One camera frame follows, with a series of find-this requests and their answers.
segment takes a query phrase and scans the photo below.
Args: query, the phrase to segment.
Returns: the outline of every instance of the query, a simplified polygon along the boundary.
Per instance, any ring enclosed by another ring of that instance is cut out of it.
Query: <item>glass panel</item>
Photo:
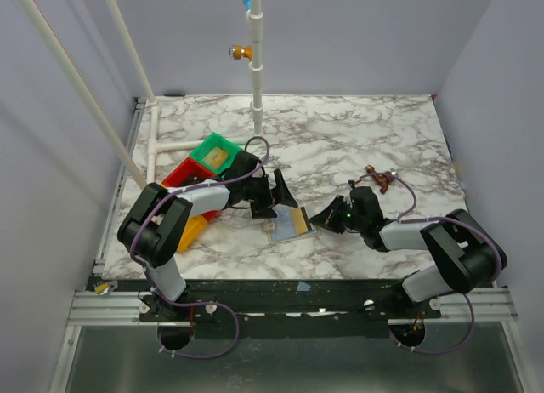
[[[432,325],[422,347],[454,345],[467,324]],[[227,341],[193,341],[210,353]],[[473,340],[445,356],[401,350],[390,339],[242,339],[219,359],[158,353],[156,330],[82,330],[69,392],[521,392],[500,323],[479,324]]]

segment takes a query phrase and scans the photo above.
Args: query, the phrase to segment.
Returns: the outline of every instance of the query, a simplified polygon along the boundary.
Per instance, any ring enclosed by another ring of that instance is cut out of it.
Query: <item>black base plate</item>
[[[398,280],[318,280],[318,281],[238,281],[188,280],[187,291],[179,302],[218,301],[232,308],[240,321],[241,337],[321,338],[341,336],[388,337],[388,319],[415,318],[418,311],[426,318],[440,317],[428,301],[413,305],[399,296]],[[305,286],[308,291],[299,291]],[[119,281],[116,291],[149,291],[144,280]],[[373,310],[363,304],[371,299]],[[143,297],[150,307],[140,316],[142,322],[188,321],[190,309],[174,309],[155,296]],[[337,312],[311,316],[311,312]],[[286,313],[303,313],[299,317]],[[195,308],[195,337],[222,339],[232,336],[234,322],[228,312],[217,309],[209,314]]]

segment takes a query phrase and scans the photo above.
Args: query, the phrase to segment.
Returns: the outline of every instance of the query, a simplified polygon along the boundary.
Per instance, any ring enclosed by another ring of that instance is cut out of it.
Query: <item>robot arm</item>
[[[177,194],[162,206],[157,218],[142,231],[135,253],[150,279],[168,299],[175,301],[186,288],[173,256],[188,219],[213,210],[229,208],[240,201],[251,202],[254,219],[276,217],[272,207],[277,204],[298,207],[279,169],[274,171],[276,186],[272,189],[264,168],[261,176],[236,181],[236,178],[253,171],[258,163],[259,159],[254,155],[239,151],[230,168],[217,177],[217,180],[231,183],[218,185],[216,180],[208,179],[200,184],[207,184],[207,187]],[[151,183],[142,190],[117,232],[117,239],[127,250],[130,250],[153,208],[174,191],[179,191],[179,188],[167,189],[157,183]]]
[[[446,217],[489,237],[466,210],[455,210]],[[310,219],[310,223],[336,233],[357,231],[368,247],[381,252],[428,250],[435,265],[402,282],[402,288],[412,302],[450,292],[468,293],[488,282],[496,268],[496,258],[489,245],[458,225],[447,221],[401,224],[385,219],[370,187],[354,187],[349,199],[337,196],[325,210]],[[504,268],[506,255],[493,243]]]

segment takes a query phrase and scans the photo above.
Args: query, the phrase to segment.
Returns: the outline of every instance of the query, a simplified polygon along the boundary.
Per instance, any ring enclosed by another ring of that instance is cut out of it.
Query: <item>red container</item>
[[[196,160],[187,157],[181,164],[170,173],[163,181],[162,185],[166,187],[183,187],[193,185],[194,178],[198,180],[205,180],[215,176],[215,173],[211,170],[204,168]],[[210,221],[219,211],[214,210],[202,215],[204,219]]]

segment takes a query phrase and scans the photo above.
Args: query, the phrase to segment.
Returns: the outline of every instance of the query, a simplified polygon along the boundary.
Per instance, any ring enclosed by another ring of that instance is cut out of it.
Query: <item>small card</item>
[[[221,148],[216,146],[204,157],[204,159],[202,159],[202,161],[210,165],[212,168],[217,169],[221,167],[228,157],[229,154],[226,151],[223,151]]]
[[[278,217],[268,219],[264,223],[264,230],[269,238],[269,244],[290,242],[320,234],[317,228],[309,223],[309,218],[314,215],[314,208],[311,206],[295,209],[278,206],[274,210]]]

